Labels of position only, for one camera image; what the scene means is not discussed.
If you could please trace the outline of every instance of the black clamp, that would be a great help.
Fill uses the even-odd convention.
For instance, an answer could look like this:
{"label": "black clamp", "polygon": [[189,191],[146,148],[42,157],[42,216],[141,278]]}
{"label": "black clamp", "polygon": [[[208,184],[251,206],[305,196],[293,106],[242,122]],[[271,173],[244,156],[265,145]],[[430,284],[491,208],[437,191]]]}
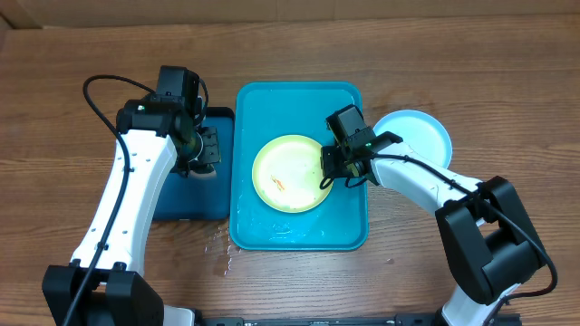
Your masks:
{"label": "black clamp", "polygon": [[[378,185],[370,157],[393,143],[402,142],[402,138],[391,132],[377,136],[353,104],[326,118],[326,126],[334,135],[334,145],[322,147],[320,163],[324,180],[321,187],[328,187],[339,177],[347,178],[347,187],[356,187],[366,179]],[[351,186],[349,181],[353,177],[362,177],[362,180]]]}
{"label": "black clamp", "polygon": [[514,187],[502,177],[478,185],[473,196],[449,201],[435,212],[451,274],[475,302],[491,304],[507,288],[524,283],[545,262],[519,232],[498,222],[498,230],[484,237],[476,224],[498,219],[481,203],[487,200],[544,247]]}
{"label": "black clamp", "polygon": [[218,137],[214,127],[201,126],[208,104],[202,104],[198,96],[199,85],[207,97],[205,83],[194,72],[161,66],[156,92],[127,101],[117,113],[117,130],[120,134],[130,129],[153,130],[158,137],[170,136],[178,151],[172,172],[186,176],[190,170],[213,171],[211,164],[221,160]]}

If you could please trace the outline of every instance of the table surface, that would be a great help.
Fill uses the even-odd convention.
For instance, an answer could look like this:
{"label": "table surface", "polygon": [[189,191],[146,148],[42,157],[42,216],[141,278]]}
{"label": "table surface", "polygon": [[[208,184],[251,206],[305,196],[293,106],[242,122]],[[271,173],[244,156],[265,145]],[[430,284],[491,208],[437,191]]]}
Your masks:
{"label": "table surface", "polygon": [[[235,107],[252,81],[342,80],[375,123],[399,109],[440,120],[451,169],[517,188],[559,271],[556,291],[514,301],[526,325],[580,318],[580,16],[503,16],[300,24],[8,31],[0,36],[0,324],[53,324],[41,292],[67,264],[109,176],[113,137],[85,103],[89,76],[154,87],[162,64],[206,81]],[[112,119],[140,90],[91,88]],[[370,187],[371,232],[347,253],[248,252],[225,222],[156,223],[145,279],[170,305],[206,316],[388,316],[434,312],[451,295],[434,218]],[[544,268],[523,286],[549,283]]]}

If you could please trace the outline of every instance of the plastic tray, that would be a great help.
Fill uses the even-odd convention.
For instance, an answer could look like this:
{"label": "plastic tray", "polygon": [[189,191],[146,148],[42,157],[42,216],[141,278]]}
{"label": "plastic tray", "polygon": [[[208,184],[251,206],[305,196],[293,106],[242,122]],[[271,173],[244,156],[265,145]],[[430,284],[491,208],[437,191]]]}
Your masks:
{"label": "plastic tray", "polygon": [[208,108],[203,126],[217,128],[221,161],[214,164],[215,173],[203,176],[183,178],[169,173],[159,193],[154,221],[227,218],[231,203],[234,118],[230,108]]}
{"label": "plastic tray", "polygon": [[254,82],[237,95],[230,235],[248,250],[353,250],[369,233],[366,186],[337,180],[319,206],[303,213],[276,211],[252,184],[258,151],[284,135],[334,143],[325,119],[343,107],[362,107],[361,94],[343,81]]}

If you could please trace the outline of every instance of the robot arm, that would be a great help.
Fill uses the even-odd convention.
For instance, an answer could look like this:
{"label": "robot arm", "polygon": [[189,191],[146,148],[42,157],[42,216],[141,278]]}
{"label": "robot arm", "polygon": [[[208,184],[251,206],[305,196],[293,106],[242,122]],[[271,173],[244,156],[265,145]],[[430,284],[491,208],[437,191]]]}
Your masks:
{"label": "robot arm", "polygon": [[[516,190],[504,178],[481,182],[439,167],[401,137],[390,132],[375,135],[353,105],[326,122],[335,144],[322,149],[321,187],[329,184],[328,179],[363,177],[400,192],[436,217],[458,283],[441,310],[442,324],[481,326],[501,306],[502,298],[546,264],[533,246],[545,251],[536,230]],[[499,229],[484,237],[479,226],[496,222],[496,211],[510,216],[515,226],[500,221]]]}
{"label": "robot arm", "polygon": [[[152,130],[133,129],[122,137],[131,154],[131,173],[126,190],[128,195],[122,201],[118,213],[121,218],[115,221],[106,250],[96,268],[110,270],[119,267],[142,276],[145,244],[155,205],[178,154],[171,137],[158,137]],[[101,203],[89,231],[72,254],[72,264],[78,264],[81,268],[89,267],[95,254],[95,244],[101,240],[119,194],[124,166],[121,146],[117,142],[115,160]]]}
{"label": "robot arm", "polygon": [[[88,81],[100,78],[138,84],[109,75]],[[85,97],[91,104],[86,85]],[[164,306],[142,275],[151,220],[168,174],[208,173],[220,161],[216,129],[201,126],[208,94],[204,103],[198,96],[199,85],[206,91],[194,72],[162,66],[157,90],[142,100],[127,101],[119,110],[116,136],[126,145],[129,159],[124,159],[118,141],[111,175],[89,231],[68,266],[49,266],[44,275],[43,293],[56,324],[194,325],[193,311]],[[212,139],[206,141],[211,150],[205,149],[204,139]],[[126,194],[107,234],[105,226],[127,173],[126,164],[130,171]],[[97,251],[103,236],[106,244]],[[105,283],[105,292],[94,291]]]}

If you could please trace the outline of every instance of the black cable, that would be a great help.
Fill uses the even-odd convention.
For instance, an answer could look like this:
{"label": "black cable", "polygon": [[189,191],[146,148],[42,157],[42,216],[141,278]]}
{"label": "black cable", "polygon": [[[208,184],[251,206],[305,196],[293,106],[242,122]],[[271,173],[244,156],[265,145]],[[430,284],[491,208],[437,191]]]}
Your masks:
{"label": "black cable", "polygon": [[107,126],[107,128],[109,128],[109,130],[113,133],[113,135],[115,135],[115,138],[119,141],[119,145],[121,146],[123,156],[124,156],[125,168],[123,169],[123,179],[121,181],[121,188],[119,190],[119,194],[117,195],[117,200],[115,201],[115,206],[112,208],[111,216],[109,217],[109,221],[107,222],[107,225],[105,226],[104,231],[102,232],[101,241],[97,244],[97,249],[94,253],[94,256],[92,257],[91,263],[89,264],[89,268],[87,268],[86,274],[84,275],[84,278],[82,278],[81,285],[79,286],[79,289],[77,290],[76,294],[74,295],[74,298],[72,299],[71,305],[69,306],[69,309],[66,312],[66,316],[64,317],[64,321],[63,321],[62,326],[67,326],[71,322],[74,311],[76,310],[76,307],[79,305],[79,301],[82,298],[82,294],[84,293],[85,288],[87,287],[89,281],[91,280],[91,275],[94,272],[94,269],[95,269],[97,263],[99,262],[99,258],[101,258],[102,251],[104,250],[104,248],[107,244],[107,239],[109,238],[109,234],[111,233],[112,225],[115,222],[115,217],[117,216],[117,213],[119,212],[119,208],[121,207],[121,202],[123,200],[123,196],[125,195],[125,190],[127,189],[127,183],[129,182],[129,173],[131,172],[130,156],[129,156],[129,151],[127,150],[127,145],[125,144],[125,141],[123,140],[123,138],[121,137],[121,134],[117,131],[117,129],[107,119],[107,117],[105,117],[104,114],[102,114],[102,112],[97,108],[97,106],[91,100],[91,96],[89,96],[89,84],[93,81],[102,80],[102,79],[128,82],[129,84],[140,87],[143,90],[148,91],[149,93],[155,92],[153,89],[151,89],[151,88],[149,88],[149,87],[147,87],[139,82],[132,81],[128,78],[115,76],[115,75],[92,76],[89,79],[87,79],[84,82],[84,84],[82,85],[82,94],[84,95],[84,99],[86,99],[86,101],[89,104],[89,106],[91,107],[91,109],[97,114],[97,116],[102,120],[102,122],[104,122],[104,124]]}
{"label": "black cable", "polygon": [[[443,182],[449,184],[451,187],[456,188],[457,190],[459,190],[460,192],[466,194],[468,197],[471,198],[476,198],[477,195],[474,194],[473,192],[467,190],[466,188],[462,187],[461,185],[459,185],[455,180],[448,178],[446,176],[444,176],[443,174],[441,174],[437,169],[433,168],[432,166],[430,166],[429,164],[420,161],[416,158],[410,158],[409,156],[402,156],[402,155],[390,155],[390,154],[374,154],[371,155],[367,158],[357,158],[357,159],[353,159],[350,161],[347,161],[344,163],[345,166],[348,166],[350,164],[356,163],[356,162],[360,162],[360,161],[367,161],[367,160],[372,160],[375,158],[387,158],[387,159],[398,159],[398,160],[402,160],[405,162],[411,162],[413,164],[416,164],[422,168],[425,168],[426,170],[428,170],[431,174],[433,174],[435,177],[438,177],[439,179],[441,179]],[[327,187],[330,186],[330,184],[332,184],[334,177],[333,177],[334,171],[331,171],[329,173],[329,176],[324,177],[323,181],[320,183],[320,188],[321,189],[325,189]],[[345,185],[347,187],[348,186],[348,181],[350,180],[350,178],[348,177],[346,179],[346,183]],[[359,182],[356,185],[353,185],[352,187],[357,187],[357,185],[361,185],[363,182]],[[483,203],[484,205],[486,205],[491,212],[493,212],[494,214],[496,214],[498,216],[498,219],[500,219],[502,222],[508,224],[510,227],[512,227],[513,230],[515,230],[516,232],[518,232],[521,236],[523,236],[526,241],[529,242],[529,244],[534,248],[534,250],[540,255],[541,259],[546,262],[546,265],[548,267],[548,269],[550,270],[550,274],[552,276],[552,281],[550,282],[550,284],[542,289],[542,290],[537,290],[537,291],[533,291],[533,292],[520,292],[520,293],[513,293],[513,294],[508,294],[506,296],[504,296],[503,298],[501,298],[498,301],[498,304],[496,304],[496,306],[494,307],[494,310],[489,314],[489,316],[485,319],[485,321],[483,322],[484,326],[488,326],[489,322],[494,320],[496,315],[498,314],[499,310],[501,309],[501,307],[506,304],[506,302],[509,302],[510,300],[513,299],[517,299],[517,298],[530,298],[530,297],[537,297],[540,295],[545,295],[548,294],[550,292],[552,292],[558,283],[558,274],[557,274],[557,270],[556,270],[556,266],[554,265],[554,262],[552,262],[552,259],[550,259],[549,255],[546,253],[546,251],[544,251],[534,240],[532,240],[532,238],[524,231],[522,230],[519,226],[517,226],[512,220],[510,220],[507,216],[505,216],[502,212],[500,212],[497,208],[493,207],[487,200],[480,200],[481,203]]]}
{"label": "black cable", "polygon": [[497,208],[493,207],[488,201],[483,200],[483,203],[486,206],[488,206],[488,208],[491,209],[491,211],[493,213],[495,213],[502,222],[508,224],[510,227],[512,227],[512,229],[516,230],[520,235],[522,235],[526,239],[526,241],[529,242],[529,244],[532,247],[534,247],[534,250],[536,250],[536,252],[538,252],[540,254],[540,256],[542,257],[544,262],[546,262],[547,268],[550,270],[550,273],[552,275],[552,281],[545,289],[537,290],[537,291],[533,291],[533,292],[521,292],[521,293],[508,294],[508,295],[504,296],[503,298],[501,298],[499,300],[498,304],[496,304],[496,307],[494,308],[494,310],[489,314],[489,316],[483,322],[483,325],[489,325],[489,322],[492,321],[493,319],[495,319],[495,317],[498,314],[501,307],[504,304],[506,304],[507,302],[509,302],[510,300],[517,299],[517,298],[537,297],[537,296],[545,295],[545,294],[552,292],[558,284],[558,273],[556,270],[556,266],[554,265],[554,262],[552,262],[552,259],[550,259],[550,257],[547,255],[546,251],[542,250],[542,248],[536,242],[534,242],[534,240],[532,240],[530,238],[530,236],[526,232],[524,232],[524,230],[522,230],[519,226],[517,226],[514,222],[512,222],[512,220],[510,220],[507,216],[505,216],[503,213],[501,213]]}
{"label": "black cable", "polygon": [[206,83],[202,79],[199,79],[199,83],[201,84],[201,87],[203,88],[203,92],[204,92],[204,95],[206,97],[206,101],[205,101],[205,103],[203,103],[203,107],[201,107],[201,112],[199,113],[199,115],[193,119],[194,126],[197,126],[199,123],[201,123],[201,121],[203,121],[203,119],[206,118],[206,114],[208,113],[208,103],[209,103],[208,87],[206,87]]}
{"label": "black cable", "polygon": [[362,184],[363,184],[363,183],[365,183],[366,181],[367,181],[367,178],[366,178],[366,177],[362,177],[362,179],[361,179],[361,180],[359,180],[359,182],[355,183],[354,185],[351,185],[351,184],[350,184],[350,182],[351,182],[351,177],[348,177],[348,178],[347,178],[347,179],[344,181],[344,186],[345,186],[345,187],[347,187],[347,188],[349,188],[349,189],[352,189],[352,188],[354,188],[354,187],[358,187],[358,186],[362,185]]}

